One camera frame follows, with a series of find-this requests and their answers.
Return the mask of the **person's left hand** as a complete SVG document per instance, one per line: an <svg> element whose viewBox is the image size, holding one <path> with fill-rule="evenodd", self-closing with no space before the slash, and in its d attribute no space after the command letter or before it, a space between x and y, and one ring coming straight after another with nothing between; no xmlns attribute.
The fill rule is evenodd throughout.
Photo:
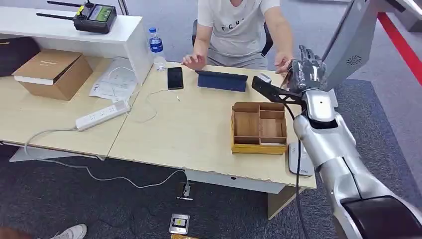
<svg viewBox="0 0 422 239"><path fill-rule="evenodd" d="M293 56L291 53L277 52L274 60L276 74L287 72L292 59Z"/></svg>

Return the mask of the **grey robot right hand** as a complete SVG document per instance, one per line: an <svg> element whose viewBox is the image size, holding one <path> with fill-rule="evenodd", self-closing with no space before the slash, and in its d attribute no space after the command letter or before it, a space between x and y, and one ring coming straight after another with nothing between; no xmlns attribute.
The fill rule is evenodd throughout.
<svg viewBox="0 0 422 239"><path fill-rule="evenodd" d="M299 45L300 59L290 61L287 71L287 88L294 93L308 89L326 90L326 64L314 52Z"/></svg>

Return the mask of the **person's right hand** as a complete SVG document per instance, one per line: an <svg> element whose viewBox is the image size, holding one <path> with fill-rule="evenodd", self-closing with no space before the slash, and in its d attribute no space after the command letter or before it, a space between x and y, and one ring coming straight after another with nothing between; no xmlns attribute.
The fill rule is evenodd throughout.
<svg viewBox="0 0 422 239"><path fill-rule="evenodd" d="M189 54L183 57L182 65L192 70L201 70L206 66L206 58L197 53Z"/></svg>

